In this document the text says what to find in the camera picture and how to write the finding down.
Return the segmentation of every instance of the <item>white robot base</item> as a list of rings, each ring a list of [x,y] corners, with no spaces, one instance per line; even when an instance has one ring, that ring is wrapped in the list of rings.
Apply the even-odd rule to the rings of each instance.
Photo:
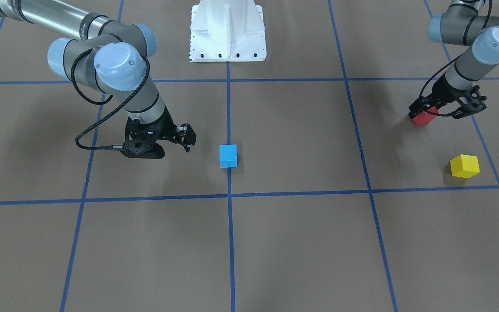
[[[253,0],[201,0],[192,7],[191,62],[267,58],[263,8]]]

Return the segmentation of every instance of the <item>light blue joint cap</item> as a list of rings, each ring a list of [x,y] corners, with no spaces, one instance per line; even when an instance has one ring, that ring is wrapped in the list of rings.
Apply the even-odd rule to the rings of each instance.
[[[499,26],[488,28],[473,42],[473,56],[486,65],[499,64]]]
[[[97,76],[109,87],[132,91],[145,76],[145,61],[132,45],[126,42],[109,43],[94,58]]]
[[[74,39],[71,38],[59,38],[49,46],[49,49],[47,51],[47,63],[51,70],[57,75],[67,79],[68,81],[70,79],[69,77],[67,77],[67,73],[65,73],[63,58],[65,56],[65,49],[67,48],[67,44],[69,44],[69,42],[73,40]]]
[[[438,14],[430,20],[430,24],[428,25],[428,39],[434,42],[443,43],[441,27],[442,14]]]
[[[155,36],[155,32],[146,24],[137,23],[133,25],[135,25],[137,28],[140,28],[142,34],[144,34],[147,49],[146,57],[154,55],[155,52],[157,52],[157,37]]]

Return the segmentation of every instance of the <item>black cable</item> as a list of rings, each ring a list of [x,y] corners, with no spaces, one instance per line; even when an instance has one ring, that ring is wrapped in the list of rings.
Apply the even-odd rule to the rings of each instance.
[[[451,117],[458,110],[459,110],[459,108],[456,109],[456,110],[454,110],[453,112],[451,112],[449,114],[438,114],[438,113],[435,113],[435,112],[430,112],[428,109],[424,110],[423,112],[425,112],[427,114],[435,115],[435,116],[440,116],[440,117]]]
[[[483,29],[486,29],[486,26],[489,23],[491,12],[492,12],[492,0],[489,0],[489,12],[486,15],[485,24],[483,25]]]
[[[439,69],[439,70],[438,70],[438,71],[437,71],[434,75],[432,75],[432,76],[431,76],[431,77],[430,77],[430,78],[426,81],[426,83],[423,85],[423,87],[422,87],[422,89],[421,89],[421,92],[419,93],[419,98],[421,98],[421,97],[422,97],[422,94],[423,94],[423,92],[424,92],[424,89],[426,89],[426,86],[428,85],[428,83],[430,83],[430,82],[434,79],[434,77],[436,77],[436,75],[440,74],[440,73],[441,73],[444,69],[446,69],[446,67],[448,67],[448,66],[452,65],[452,63],[453,63],[453,62],[457,61],[457,59],[459,59],[459,57],[456,57],[456,58],[452,59],[452,60],[450,61],[450,63],[447,63],[446,65],[444,65],[444,67],[442,67],[441,69]]]
[[[107,119],[111,118],[114,114],[117,114],[117,112],[119,112],[123,107],[125,107],[125,105],[128,104],[129,101],[131,101],[131,99],[133,99],[137,94],[138,92],[142,89],[142,87],[144,87],[148,77],[149,77],[149,61],[145,58],[145,57],[141,57],[142,59],[144,59],[144,61],[146,62],[146,73],[145,73],[145,76],[144,76],[144,79],[142,80],[142,82],[140,83],[140,85],[138,85],[138,87],[129,95],[129,97],[127,97],[123,103],[121,103],[119,106],[117,106],[117,108],[115,108],[112,112],[110,112],[109,114],[107,114],[107,116],[101,118],[100,120],[98,120],[96,123],[94,123],[93,125],[89,126],[86,128],[86,130],[84,130],[81,134],[79,134],[76,138],[75,138],[75,143],[76,145],[79,147],[79,148],[82,148],[83,150],[112,150],[113,149],[113,146],[84,146],[82,145],[79,140],[85,136],[87,133],[89,133],[90,131],[92,131],[93,129],[95,129],[97,126],[101,125],[102,123],[104,123],[105,121],[107,121]]]
[[[105,101],[94,101],[92,99],[89,99],[89,97],[87,97],[85,94],[82,93],[82,91],[80,90],[80,88],[78,87],[78,84],[76,82],[76,78],[75,78],[75,70],[76,70],[76,66],[78,65],[78,63],[84,58],[86,57],[86,55],[90,54],[91,51],[93,49],[89,49],[89,50],[86,50],[84,52],[82,52],[80,55],[78,55],[78,57],[76,57],[75,61],[73,62],[73,65],[71,67],[71,82],[73,83],[73,87],[75,87],[75,90],[77,91],[78,95],[80,95],[83,99],[85,99],[86,101],[88,101],[89,103],[91,104],[95,104],[95,105],[103,105],[103,104],[107,104],[109,103],[109,101],[113,98],[113,96],[111,95],[108,99],[106,99]]]

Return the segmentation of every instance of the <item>brown floor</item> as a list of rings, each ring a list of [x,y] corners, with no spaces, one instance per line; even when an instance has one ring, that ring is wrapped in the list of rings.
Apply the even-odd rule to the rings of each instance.
[[[198,143],[79,150],[98,111],[49,69],[59,35],[0,19],[0,312],[499,311],[499,66],[474,118],[406,116],[464,49],[426,37],[449,0],[257,1],[267,61],[230,65],[188,61],[197,0],[71,2],[156,32],[152,76]],[[459,154],[481,173],[453,177]]]

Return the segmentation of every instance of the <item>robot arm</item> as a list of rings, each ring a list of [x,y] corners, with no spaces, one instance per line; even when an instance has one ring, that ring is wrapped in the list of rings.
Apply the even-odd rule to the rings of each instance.
[[[144,24],[123,25],[107,16],[79,8],[61,0],[0,0],[0,17],[39,24],[67,38],[49,47],[48,64],[57,75],[110,94],[121,102],[118,109],[79,135],[80,148],[119,150],[131,158],[160,159],[165,156],[157,140],[184,146],[186,152],[196,143],[189,124],[177,127],[149,75],[147,58],[157,50],[154,32]],[[79,139],[118,110],[128,115],[123,145],[83,146]]]
[[[459,119],[486,108],[477,81],[499,64],[499,17],[479,16],[485,0],[453,0],[445,14],[432,18],[428,37],[435,42],[469,46],[436,81],[432,93],[422,95],[409,107],[411,119],[420,113],[435,114],[457,101],[460,108],[450,114]]]

